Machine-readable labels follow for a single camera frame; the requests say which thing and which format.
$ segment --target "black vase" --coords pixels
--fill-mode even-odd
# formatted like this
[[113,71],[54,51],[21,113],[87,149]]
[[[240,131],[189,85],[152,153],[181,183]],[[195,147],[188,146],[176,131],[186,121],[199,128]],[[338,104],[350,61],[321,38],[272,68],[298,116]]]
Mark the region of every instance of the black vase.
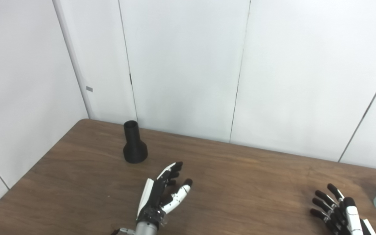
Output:
[[129,163],[140,163],[148,157],[148,147],[140,140],[139,125],[136,121],[124,123],[127,143],[124,146],[124,159]]

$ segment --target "black cylinder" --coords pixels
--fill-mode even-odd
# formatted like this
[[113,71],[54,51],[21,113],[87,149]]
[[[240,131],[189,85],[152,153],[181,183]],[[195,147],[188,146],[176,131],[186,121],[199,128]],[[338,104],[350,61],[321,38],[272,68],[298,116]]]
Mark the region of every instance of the black cylinder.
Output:
[[148,157],[148,147],[140,139],[139,125],[136,121],[124,123],[127,143],[124,146],[124,159],[129,163],[140,163]]

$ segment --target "black fingertip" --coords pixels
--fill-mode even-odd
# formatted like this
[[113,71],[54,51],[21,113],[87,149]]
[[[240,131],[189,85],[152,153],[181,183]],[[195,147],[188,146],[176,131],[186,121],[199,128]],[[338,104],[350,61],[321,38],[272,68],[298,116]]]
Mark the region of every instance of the black fingertip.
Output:
[[179,172],[173,172],[169,175],[169,178],[173,179],[179,176]]
[[327,185],[327,189],[330,190],[331,192],[337,191],[337,188],[332,183],[329,183]]
[[325,217],[327,217],[327,215],[319,210],[316,210],[316,209],[311,209],[310,210],[310,213],[315,216],[315,217],[318,217],[320,218],[321,220],[324,220]]
[[327,189],[333,193],[333,195],[336,197],[337,200],[339,200],[340,198],[342,198],[342,195],[339,191],[339,189],[337,189],[333,184],[329,183],[327,185]]
[[329,212],[331,210],[331,208],[325,204],[322,200],[318,199],[318,198],[313,198],[312,202],[320,207],[321,209],[323,209],[326,213]]
[[333,201],[333,199],[329,197],[329,195],[325,194],[320,190],[316,190],[315,194],[319,198],[323,199],[329,206],[333,206],[333,204],[336,204],[335,201]]
[[348,196],[343,199],[343,204],[345,207],[356,207],[354,199]]
[[188,185],[189,187],[191,187],[192,186],[192,180],[191,179],[186,179],[185,181],[184,181],[184,184],[183,185]]

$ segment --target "robotic hand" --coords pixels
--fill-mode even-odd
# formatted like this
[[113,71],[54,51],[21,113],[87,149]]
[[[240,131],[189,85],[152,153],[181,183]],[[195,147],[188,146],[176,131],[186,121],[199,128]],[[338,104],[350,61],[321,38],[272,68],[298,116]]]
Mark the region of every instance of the robotic hand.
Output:
[[127,235],[156,235],[159,224],[166,224],[166,214],[174,210],[191,189],[192,180],[186,179],[177,192],[163,199],[165,188],[176,184],[174,178],[179,176],[181,169],[182,162],[172,163],[155,180],[146,181],[137,211],[136,230],[121,228],[120,232]]
[[367,219],[359,217],[355,201],[351,197],[344,197],[333,184],[327,186],[339,203],[320,190],[315,195],[321,198],[313,198],[313,203],[324,212],[311,209],[310,213],[323,220],[326,227],[335,235],[376,235]]

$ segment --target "wooden table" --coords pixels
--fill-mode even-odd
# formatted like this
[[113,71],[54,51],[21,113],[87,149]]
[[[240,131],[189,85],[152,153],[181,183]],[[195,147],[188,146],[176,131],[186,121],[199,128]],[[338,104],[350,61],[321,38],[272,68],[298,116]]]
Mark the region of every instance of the wooden table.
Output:
[[135,227],[148,177],[183,161],[193,187],[160,235],[328,235],[309,209],[333,183],[376,230],[376,169],[140,130],[149,150],[124,161],[122,125],[78,122],[0,200],[0,235],[109,235]]

